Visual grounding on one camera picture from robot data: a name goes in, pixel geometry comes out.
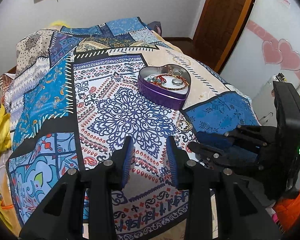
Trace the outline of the silver chain jewelry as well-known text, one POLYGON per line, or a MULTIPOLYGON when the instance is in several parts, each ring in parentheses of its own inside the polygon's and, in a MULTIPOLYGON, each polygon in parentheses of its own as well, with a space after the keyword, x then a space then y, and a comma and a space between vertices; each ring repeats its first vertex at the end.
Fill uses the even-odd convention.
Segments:
POLYGON ((181 86, 184 82, 182 80, 182 71, 179 69, 174 69, 173 66, 167 66, 167 73, 172 78, 171 82, 176 86, 181 86))

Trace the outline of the white suitcase with stickers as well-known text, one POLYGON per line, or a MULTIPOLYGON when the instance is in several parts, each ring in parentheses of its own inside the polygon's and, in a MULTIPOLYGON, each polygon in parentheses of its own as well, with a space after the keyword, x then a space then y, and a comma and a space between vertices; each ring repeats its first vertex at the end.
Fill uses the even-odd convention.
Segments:
POLYGON ((274 105, 274 81, 285 82, 286 78, 282 73, 273 75, 252 100, 253 110, 262 126, 277 126, 276 108, 274 105))

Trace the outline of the orange cloth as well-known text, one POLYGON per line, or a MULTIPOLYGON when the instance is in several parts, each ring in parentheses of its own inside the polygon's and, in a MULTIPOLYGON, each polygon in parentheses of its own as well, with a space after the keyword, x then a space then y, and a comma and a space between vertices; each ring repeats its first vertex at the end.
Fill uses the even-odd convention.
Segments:
POLYGON ((284 234, 288 231, 300 216, 300 193, 295 199, 283 198, 273 207, 273 221, 284 234))

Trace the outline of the purple heart-shaped tin box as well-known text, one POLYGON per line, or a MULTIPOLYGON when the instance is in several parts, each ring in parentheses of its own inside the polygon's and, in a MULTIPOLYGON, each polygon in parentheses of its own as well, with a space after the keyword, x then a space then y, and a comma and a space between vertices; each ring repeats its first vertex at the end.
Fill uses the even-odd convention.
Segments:
POLYGON ((190 93, 191 77, 189 72, 176 64, 166 64, 161 67, 144 67, 138 73, 138 89, 141 95, 158 105, 180 110, 190 93), (171 82, 167 66, 181 70, 183 84, 176 86, 171 82))

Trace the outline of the blue patchwork bedspread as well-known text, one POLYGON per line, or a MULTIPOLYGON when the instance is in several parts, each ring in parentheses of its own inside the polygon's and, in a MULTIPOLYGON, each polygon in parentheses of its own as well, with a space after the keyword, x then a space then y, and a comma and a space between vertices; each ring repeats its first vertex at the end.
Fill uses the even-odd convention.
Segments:
POLYGON ((127 186, 112 193, 119 239, 150 239, 185 219, 166 139, 186 149, 197 132, 223 134, 257 125, 251 100, 208 66, 160 41, 137 17, 90 28, 40 29, 16 46, 12 154, 6 163, 20 225, 70 168, 90 170, 134 143, 127 186), (191 77, 182 109, 140 94, 144 67, 176 64, 191 77))

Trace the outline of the white sliding wardrobe door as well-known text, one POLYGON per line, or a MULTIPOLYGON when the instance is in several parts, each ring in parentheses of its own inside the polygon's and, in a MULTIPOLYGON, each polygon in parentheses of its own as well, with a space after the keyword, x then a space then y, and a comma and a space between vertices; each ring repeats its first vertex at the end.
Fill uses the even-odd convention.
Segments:
POLYGON ((221 77, 253 100, 278 73, 300 93, 300 7, 296 0, 255 0, 221 77))

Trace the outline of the dark purple bag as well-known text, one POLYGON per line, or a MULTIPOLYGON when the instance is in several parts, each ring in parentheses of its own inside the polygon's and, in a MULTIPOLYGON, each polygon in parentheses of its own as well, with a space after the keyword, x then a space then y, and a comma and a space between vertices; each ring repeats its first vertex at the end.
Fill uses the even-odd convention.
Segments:
POLYGON ((161 22, 159 21, 153 21, 149 24, 147 24, 147 27, 149 29, 152 29, 153 31, 155 31, 158 35, 162 35, 162 27, 161 27, 161 22))

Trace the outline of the yellow plush toy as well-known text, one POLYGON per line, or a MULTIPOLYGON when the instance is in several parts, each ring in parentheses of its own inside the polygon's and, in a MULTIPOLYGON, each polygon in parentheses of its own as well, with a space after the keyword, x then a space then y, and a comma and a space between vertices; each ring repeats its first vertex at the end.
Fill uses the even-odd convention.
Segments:
POLYGON ((52 28, 52 27, 56 27, 56 28, 61 28, 62 26, 65 26, 66 28, 69 28, 70 25, 68 25, 67 23, 63 22, 63 21, 55 21, 55 22, 52 22, 50 23, 49 27, 52 28))

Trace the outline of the brown wooden wardrobe frame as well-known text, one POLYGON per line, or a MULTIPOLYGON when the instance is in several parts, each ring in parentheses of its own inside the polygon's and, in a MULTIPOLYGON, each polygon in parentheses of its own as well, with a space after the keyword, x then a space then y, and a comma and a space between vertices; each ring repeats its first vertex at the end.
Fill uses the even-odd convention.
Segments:
POLYGON ((198 60, 220 72, 249 17, 254 0, 205 0, 194 33, 198 60))

